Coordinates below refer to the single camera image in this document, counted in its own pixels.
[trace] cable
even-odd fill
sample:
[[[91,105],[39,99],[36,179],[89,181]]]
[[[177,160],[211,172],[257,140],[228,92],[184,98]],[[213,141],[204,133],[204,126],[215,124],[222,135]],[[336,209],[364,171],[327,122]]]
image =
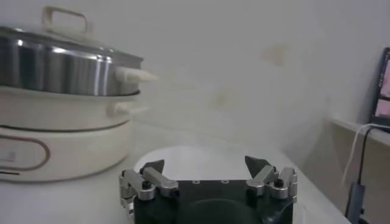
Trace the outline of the cable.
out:
[[[365,154],[365,151],[366,151],[367,137],[368,137],[368,135],[370,134],[370,132],[371,132],[372,129],[375,129],[375,127],[370,127],[370,128],[368,128],[368,130],[366,131],[366,134],[364,135],[364,139],[363,139],[363,145],[362,145],[362,148],[361,148],[360,166],[359,166],[359,177],[358,177],[358,184],[360,184],[360,185],[361,185],[361,174],[362,174],[362,172],[363,172],[364,154]]]
[[[362,129],[366,128],[366,127],[390,128],[390,126],[385,126],[385,125],[364,124],[364,125],[360,126],[357,129],[357,131],[355,133],[355,138],[353,139],[353,143],[352,143],[351,151],[350,151],[349,158],[348,158],[348,161],[347,161],[347,165],[346,165],[346,168],[344,169],[344,173],[342,175],[340,188],[342,188],[344,186],[344,183],[346,182],[348,169],[349,169],[349,166],[351,165],[351,162],[352,162],[352,159],[353,159],[353,154],[355,154],[356,143],[358,141],[358,137],[359,137],[360,131]]]

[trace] shelf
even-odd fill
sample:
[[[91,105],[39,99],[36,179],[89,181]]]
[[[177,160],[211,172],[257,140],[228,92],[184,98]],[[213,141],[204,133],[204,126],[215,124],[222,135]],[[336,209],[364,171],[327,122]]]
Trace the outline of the shelf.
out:
[[[339,127],[342,127],[354,133],[360,128],[360,126],[362,126],[362,124],[357,124],[348,121],[341,121],[339,119],[332,119],[331,122]],[[363,135],[367,129],[368,127],[361,130],[360,135]],[[390,133],[374,129],[370,131],[369,138],[390,146]]]

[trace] white wall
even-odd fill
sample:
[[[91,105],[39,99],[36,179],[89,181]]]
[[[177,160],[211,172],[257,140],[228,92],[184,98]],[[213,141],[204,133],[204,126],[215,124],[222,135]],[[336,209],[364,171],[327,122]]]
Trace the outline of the white wall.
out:
[[[142,86],[154,109],[139,119],[272,145],[303,168],[319,149],[337,157],[319,146],[324,119],[367,116],[390,43],[387,0],[8,0],[0,21],[39,24],[48,4],[84,12],[161,77]]]

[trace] lid handle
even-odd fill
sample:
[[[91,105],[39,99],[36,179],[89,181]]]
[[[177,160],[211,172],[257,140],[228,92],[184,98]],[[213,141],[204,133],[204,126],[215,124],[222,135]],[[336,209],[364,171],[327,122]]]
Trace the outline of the lid handle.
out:
[[[55,25],[53,25],[53,13],[54,12],[60,12],[60,13],[74,15],[74,16],[83,18],[84,19],[84,30],[80,30],[78,32],[81,32],[82,34],[88,34],[88,33],[92,32],[92,26],[88,22],[87,17],[83,13],[75,12],[75,11],[68,10],[68,9],[53,7],[53,6],[46,6],[45,8],[43,8],[42,25],[45,29],[53,31],[53,32],[56,32],[59,29],[60,30],[65,29],[64,27],[56,27]],[[72,32],[72,33],[75,32],[75,30],[69,30],[69,29],[67,29],[67,31]]]

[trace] black cable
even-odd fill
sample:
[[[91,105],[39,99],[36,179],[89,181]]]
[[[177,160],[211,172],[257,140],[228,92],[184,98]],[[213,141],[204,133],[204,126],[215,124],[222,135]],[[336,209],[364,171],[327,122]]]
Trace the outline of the black cable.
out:
[[[366,134],[364,134],[364,139],[363,139],[363,145],[361,149],[361,157],[360,157],[360,167],[359,167],[359,176],[358,176],[358,184],[361,184],[361,174],[363,172],[363,163],[364,163],[364,153],[366,151],[366,142],[367,142],[367,137],[372,129],[378,129],[378,130],[387,130],[390,131],[390,128],[383,128],[383,127],[370,127],[366,131]]]

